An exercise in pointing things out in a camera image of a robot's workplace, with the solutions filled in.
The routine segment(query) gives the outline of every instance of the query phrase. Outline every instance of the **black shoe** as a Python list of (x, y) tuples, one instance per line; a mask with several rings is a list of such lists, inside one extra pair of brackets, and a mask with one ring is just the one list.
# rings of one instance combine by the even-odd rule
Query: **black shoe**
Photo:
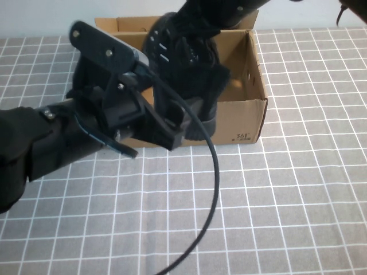
[[(177, 13), (167, 13), (150, 29), (143, 46), (150, 68), (191, 106), (200, 105), (197, 115), (212, 136), (216, 130), (217, 100), (230, 79), (230, 71), (219, 61), (213, 38), (172, 34)], [(165, 119), (170, 100), (154, 85), (154, 108)], [(203, 140), (195, 123), (186, 125), (185, 139)]]

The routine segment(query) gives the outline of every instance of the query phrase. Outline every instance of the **robotic arm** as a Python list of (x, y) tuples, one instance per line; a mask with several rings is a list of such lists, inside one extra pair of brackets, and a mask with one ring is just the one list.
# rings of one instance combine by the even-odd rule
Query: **robotic arm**
[[(167, 24), (166, 33), (171, 40), (183, 36), (210, 38), (221, 29), (235, 28), (246, 15), (269, 1), (188, 0)], [(341, 2), (367, 23), (365, 0)], [(38, 179), (103, 147), (136, 157), (134, 149), (120, 143), (125, 138), (174, 150), (193, 122), (213, 155), (214, 197), (197, 239), (159, 273), (166, 274), (200, 242), (218, 200), (218, 159), (203, 119), (198, 117), (206, 99), (192, 95), (182, 99), (153, 72), (142, 52), (86, 23), (74, 23), (69, 39), (80, 51), (80, 59), (66, 100), (37, 109), (0, 110), (0, 213), (22, 197), (27, 180)], [(161, 87), (154, 89), (155, 101), (163, 103), (158, 108), (141, 95), (152, 86)]]

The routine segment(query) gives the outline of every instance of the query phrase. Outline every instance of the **black wire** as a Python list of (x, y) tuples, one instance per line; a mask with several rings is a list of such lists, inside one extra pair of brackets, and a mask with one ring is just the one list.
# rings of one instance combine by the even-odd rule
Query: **black wire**
[(212, 153), (213, 163), (214, 163), (214, 195), (213, 195), (212, 206), (210, 207), (210, 211), (209, 211), (208, 217), (207, 217), (207, 219), (204, 223), (204, 226), (202, 227), (202, 229), (201, 229), (199, 235), (197, 236), (197, 238), (189, 246), (189, 248), (179, 258), (177, 258), (171, 265), (169, 265), (164, 270), (162, 270), (162, 271), (160, 271), (159, 273), (156, 274), (156, 275), (164, 275), (164, 274), (167, 274), (169, 271), (172, 271), (174, 268), (176, 268), (195, 249), (195, 247), (199, 244), (201, 239), (204, 237), (208, 227), (210, 226), (210, 223), (212, 222), (214, 212), (215, 212), (216, 207), (217, 207), (218, 196), (219, 196), (219, 163), (218, 163), (217, 152), (214, 148), (213, 142), (212, 142), (208, 132), (204, 128), (204, 125), (202, 125), (202, 122), (197, 117), (197, 115), (192, 111), (190, 106), (182, 99), (181, 96), (179, 96), (179, 94), (177, 92), (175, 92), (174, 89), (169, 87), (164, 81), (162, 81), (158, 76), (153, 74), (151, 71), (150, 71), (150, 75), (153, 75), (154, 82), (157, 85), (160, 85), (170, 97), (172, 97), (174, 100), (176, 100), (185, 109), (185, 111), (189, 114), (189, 116), (192, 118), (192, 120), (198, 125), (199, 129), (201, 130), (201, 132), (202, 132), (202, 134), (203, 134), (203, 136), (204, 136), (204, 138), (205, 138), (205, 140), (208, 144), (210, 152)]

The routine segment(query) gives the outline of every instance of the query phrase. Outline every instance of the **table surface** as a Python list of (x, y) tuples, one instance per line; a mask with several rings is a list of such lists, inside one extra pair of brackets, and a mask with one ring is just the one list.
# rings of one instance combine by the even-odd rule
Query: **table surface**
[[(214, 221), (171, 274), (367, 274), (367, 30), (256, 32), (269, 106), (262, 137), (216, 146)], [(0, 40), (0, 108), (61, 101), (66, 37)], [(0, 215), (0, 274), (153, 274), (208, 214), (208, 149), (103, 150), (27, 185)]]

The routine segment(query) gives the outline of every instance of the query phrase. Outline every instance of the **cardboard box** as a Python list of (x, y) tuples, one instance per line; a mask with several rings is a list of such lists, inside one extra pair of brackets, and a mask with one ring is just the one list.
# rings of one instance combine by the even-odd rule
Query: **cardboard box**
[[(214, 144), (256, 143), (264, 124), (267, 94), (264, 87), (252, 28), (258, 11), (245, 18), (236, 30), (215, 36), (221, 63), (231, 70), (232, 79), (218, 100)], [(159, 17), (96, 18), (96, 26), (131, 46), (142, 49), (147, 32)], [(153, 90), (143, 92), (153, 104)], [(123, 142), (131, 147), (153, 147), (139, 140)], [(206, 144), (185, 140), (183, 146)]]

